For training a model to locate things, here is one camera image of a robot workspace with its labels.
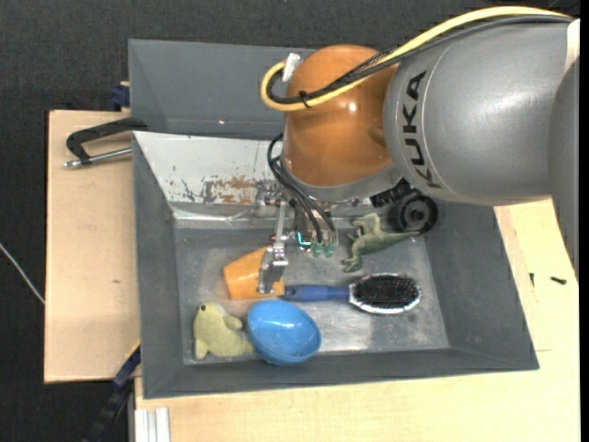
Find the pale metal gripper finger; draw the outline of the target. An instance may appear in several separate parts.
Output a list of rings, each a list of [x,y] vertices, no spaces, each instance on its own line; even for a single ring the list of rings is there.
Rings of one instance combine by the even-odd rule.
[[[257,291],[269,294],[273,289],[273,254],[270,249],[263,252],[260,262]]]
[[[272,245],[272,269],[276,280],[280,280],[288,266],[286,244],[284,241],[277,241]]]

